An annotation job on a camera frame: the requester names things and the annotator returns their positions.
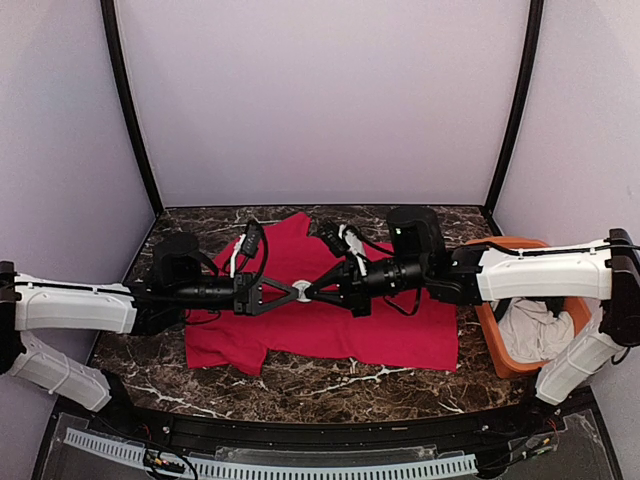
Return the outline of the magenta t-shirt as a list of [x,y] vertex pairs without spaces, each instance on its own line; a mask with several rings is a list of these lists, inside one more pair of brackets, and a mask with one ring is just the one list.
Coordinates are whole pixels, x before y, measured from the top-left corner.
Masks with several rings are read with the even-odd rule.
[[[310,235],[311,218],[296,213],[265,228],[269,259],[265,275],[284,284],[315,280],[336,263],[324,243]],[[191,369],[231,365],[259,376],[267,353],[455,372],[458,360],[456,307],[432,300],[423,290],[420,307],[404,316],[380,298],[372,315],[354,318],[322,302],[291,302],[256,317],[225,311],[190,312],[185,350]]]

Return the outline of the round brooch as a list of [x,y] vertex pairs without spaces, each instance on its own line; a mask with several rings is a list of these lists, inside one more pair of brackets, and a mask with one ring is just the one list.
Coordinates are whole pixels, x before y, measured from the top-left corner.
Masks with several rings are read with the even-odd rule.
[[297,280],[292,287],[297,290],[297,301],[300,303],[310,303],[311,299],[307,296],[306,290],[311,286],[307,280]]

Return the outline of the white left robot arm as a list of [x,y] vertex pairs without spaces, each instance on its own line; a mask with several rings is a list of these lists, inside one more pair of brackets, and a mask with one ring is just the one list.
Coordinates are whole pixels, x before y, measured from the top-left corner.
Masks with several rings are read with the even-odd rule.
[[294,302],[299,291],[266,277],[265,264],[244,272],[239,257],[266,261],[269,244],[250,221],[222,272],[188,232],[158,243],[144,283],[92,285],[44,280],[1,264],[1,371],[101,414],[120,436],[141,427],[125,386],[111,372],[82,365],[44,344],[41,329],[96,330],[153,336],[187,322],[190,311],[258,316]]

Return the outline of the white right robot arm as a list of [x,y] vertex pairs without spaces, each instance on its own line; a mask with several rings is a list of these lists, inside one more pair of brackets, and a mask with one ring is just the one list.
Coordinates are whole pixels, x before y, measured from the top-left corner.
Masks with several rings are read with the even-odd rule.
[[534,432],[583,381],[615,355],[639,344],[639,247],[624,229],[603,240],[566,247],[509,247],[480,240],[449,250],[437,214],[419,206],[400,206],[386,215],[392,248],[384,258],[367,258],[368,240],[350,225],[325,223],[320,239],[340,263],[308,285],[304,301],[341,307],[368,316],[372,301],[399,293],[427,292],[456,306],[493,304],[497,320],[532,307],[541,317],[565,315],[571,298],[600,303],[600,312],[537,375],[534,395],[516,405],[510,424],[521,434]]

